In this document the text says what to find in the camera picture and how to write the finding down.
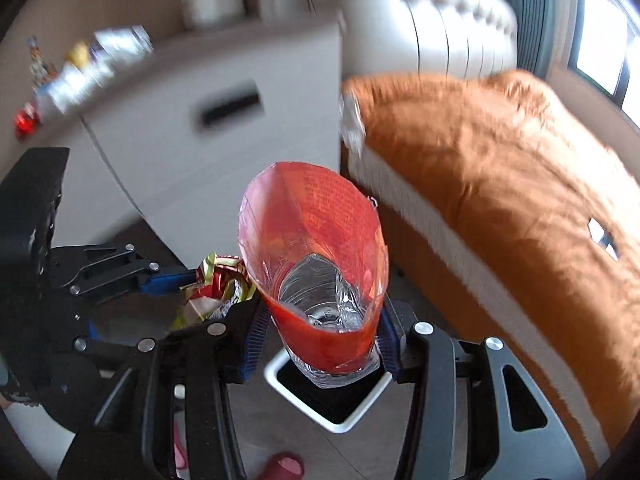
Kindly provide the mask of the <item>gold red wrapper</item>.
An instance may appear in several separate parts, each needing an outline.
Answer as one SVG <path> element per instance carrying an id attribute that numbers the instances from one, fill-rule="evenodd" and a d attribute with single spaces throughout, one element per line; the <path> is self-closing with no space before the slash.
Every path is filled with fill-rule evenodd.
<path id="1" fill-rule="evenodd" d="M 222 320 L 233 306 L 251 300 L 256 289 L 241 257 L 212 252 L 195 270 L 195 282 L 180 287 L 184 301 L 169 330 Z"/>

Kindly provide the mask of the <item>orange plastic cup wrapper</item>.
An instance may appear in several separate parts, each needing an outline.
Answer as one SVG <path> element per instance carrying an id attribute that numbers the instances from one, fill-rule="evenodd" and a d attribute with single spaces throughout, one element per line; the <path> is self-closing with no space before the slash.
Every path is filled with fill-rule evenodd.
<path id="1" fill-rule="evenodd" d="M 333 389 L 378 369 L 388 250 L 375 206 L 352 182 L 308 162 L 276 162 L 244 192 L 238 243 L 304 376 Z"/>

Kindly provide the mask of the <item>clear plastic bag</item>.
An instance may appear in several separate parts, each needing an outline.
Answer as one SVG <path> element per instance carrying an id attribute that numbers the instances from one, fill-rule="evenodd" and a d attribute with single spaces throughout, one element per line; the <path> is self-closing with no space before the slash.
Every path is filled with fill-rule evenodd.
<path id="1" fill-rule="evenodd" d="M 55 114 L 66 114 L 88 100 L 114 76 L 114 70 L 104 64 L 89 63 L 78 68 L 66 62 L 58 76 L 36 92 L 36 110 L 41 120 L 44 122 Z"/>

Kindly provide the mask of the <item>yellow lidded cup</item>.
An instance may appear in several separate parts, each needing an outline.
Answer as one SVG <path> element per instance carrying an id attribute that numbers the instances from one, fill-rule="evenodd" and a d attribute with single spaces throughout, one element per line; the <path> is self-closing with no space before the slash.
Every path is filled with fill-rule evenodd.
<path id="1" fill-rule="evenodd" d="M 67 62 L 82 70 L 92 62 L 91 46 L 87 41 L 79 41 L 65 55 Z"/>

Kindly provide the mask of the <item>white paper bag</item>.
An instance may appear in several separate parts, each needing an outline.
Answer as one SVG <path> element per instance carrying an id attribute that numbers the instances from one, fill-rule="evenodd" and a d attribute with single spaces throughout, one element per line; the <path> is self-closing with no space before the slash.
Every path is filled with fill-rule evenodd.
<path id="1" fill-rule="evenodd" d="M 140 25 L 102 29 L 94 36 L 101 49 L 112 58 L 142 58 L 153 51 L 151 38 Z"/>

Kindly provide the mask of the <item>white trash bin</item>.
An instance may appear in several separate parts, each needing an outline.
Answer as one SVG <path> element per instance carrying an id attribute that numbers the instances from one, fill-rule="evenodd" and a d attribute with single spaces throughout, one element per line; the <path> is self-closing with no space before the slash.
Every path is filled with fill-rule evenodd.
<path id="1" fill-rule="evenodd" d="M 294 408 L 332 434 L 352 430 L 392 382 L 392 375 L 380 367 L 350 385 L 322 389 L 295 366 L 285 349 L 266 365 L 264 377 Z"/>

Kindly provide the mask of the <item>white desk drawer cabinet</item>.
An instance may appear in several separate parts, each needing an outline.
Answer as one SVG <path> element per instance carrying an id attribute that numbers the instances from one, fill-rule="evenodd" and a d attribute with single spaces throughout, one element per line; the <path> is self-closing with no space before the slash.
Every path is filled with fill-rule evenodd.
<path id="1" fill-rule="evenodd" d="M 52 131 L 70 150 L 55 243 L 143 221 L 186 266 L 238 250 L 242 195 L 274 162 L 340 164 L 333 18 L 249 22 L 157 49 Z"/>

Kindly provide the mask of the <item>red slipper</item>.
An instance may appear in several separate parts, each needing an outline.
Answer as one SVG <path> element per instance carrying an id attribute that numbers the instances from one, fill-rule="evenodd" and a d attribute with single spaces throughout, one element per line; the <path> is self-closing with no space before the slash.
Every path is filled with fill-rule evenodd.
<path id="1" fill-rule="evenodd" d="M 302 480 L 305 475 L 303 461 L 295 454 L 283 452 L 270 457 L 258 476 L 259 480 Z"/>

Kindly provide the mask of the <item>white fringed bed skirt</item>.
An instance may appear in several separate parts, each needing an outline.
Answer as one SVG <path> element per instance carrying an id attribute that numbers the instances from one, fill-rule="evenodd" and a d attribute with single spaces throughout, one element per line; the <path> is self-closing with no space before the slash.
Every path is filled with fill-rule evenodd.
<path id="1" fill-rule="evenodd" d="M 366 130 L 356 98 L 341 96 L 341 136 L 350 151 L 348 169 L 356 181 L 378 201 L 401 215 L 418 231 L 437 257 L 446 264 L 488 315 L 515 344 L 533 359 L 577 420 L 598 465 L 610 457 L 600 422 L 594 416 L 582 387 L 570 367 L 522 311 L 498 278 L 446 225 L 437 210 L 390 166 L 366 147 Z"/>

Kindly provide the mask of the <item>orange bed blanket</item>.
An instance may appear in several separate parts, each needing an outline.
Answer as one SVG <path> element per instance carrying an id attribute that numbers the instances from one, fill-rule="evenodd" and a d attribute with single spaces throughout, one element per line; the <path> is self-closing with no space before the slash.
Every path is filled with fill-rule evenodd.
<path id="1" fill-rule="evenodd" d="M 360 76 L 342 90 L 357 100 L 366 147 L 439 212 L 570 367 L 611 457 L 639 411 L 637 181 L 524 70 Z M 390 260 L 460 338 L 506 343 L 594 474 L 602 465 L 541 368 L 418 231 L 379 201 L 378 214 Z"/>

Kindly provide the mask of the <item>red snack wrapper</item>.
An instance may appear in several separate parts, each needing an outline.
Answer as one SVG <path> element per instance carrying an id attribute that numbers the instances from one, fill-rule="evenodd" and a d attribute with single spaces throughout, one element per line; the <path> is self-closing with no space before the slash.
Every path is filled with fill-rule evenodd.
<path id="1" fill-rule="evenodd" d="M 18 140 L 25 140 L 32 136 L 40 125 L 38 110 L 32 103 L 26 103 L 14 116 L 14 132 Z"/>

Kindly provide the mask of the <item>colourful sticker strip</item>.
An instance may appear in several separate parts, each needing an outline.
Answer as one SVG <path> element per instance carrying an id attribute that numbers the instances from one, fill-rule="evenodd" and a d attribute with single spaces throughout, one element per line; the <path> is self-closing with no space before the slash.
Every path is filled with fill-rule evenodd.
<path id="1" fill-rule="evenodd" d="M 43 86 L 50 84 L 56 76 L 56 71 L 42 56 L 38 40 L 35 36 L 31 36 L 29 40 L 27 40 L 27 45 L 30 56 L 29 70 L 32 74 L 32 88 L 38 91 Z"/>

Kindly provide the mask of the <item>white padded headboard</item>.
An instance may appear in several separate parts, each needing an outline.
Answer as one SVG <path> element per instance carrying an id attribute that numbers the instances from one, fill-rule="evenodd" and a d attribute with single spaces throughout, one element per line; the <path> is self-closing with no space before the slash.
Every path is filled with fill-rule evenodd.
<path id="1" fill-rule="evenodd" d="M 460 79 L 513 70 L 518 23 L 504 0 L 340 0 L 343 74 Z"/>

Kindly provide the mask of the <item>blue grey curtain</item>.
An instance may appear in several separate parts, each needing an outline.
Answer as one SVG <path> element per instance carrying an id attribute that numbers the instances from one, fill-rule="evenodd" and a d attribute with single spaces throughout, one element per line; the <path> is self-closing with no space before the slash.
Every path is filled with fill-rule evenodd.
<path id="1" fill-rule="evenodd" d="M 578 0 L 506 0 L 518 22 L 518 67 L 544 79 L 565 65 L 577 22 Z"/>

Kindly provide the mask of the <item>window with dark frame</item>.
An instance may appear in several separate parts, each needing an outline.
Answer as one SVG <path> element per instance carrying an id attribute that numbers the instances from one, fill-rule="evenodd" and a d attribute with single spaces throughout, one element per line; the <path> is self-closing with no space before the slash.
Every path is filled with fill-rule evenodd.
<path id="1" fill-rule="evenodd" d="M 570 68 L 639 122 L 639 24 L 620 0 L 578 0 Z"/>

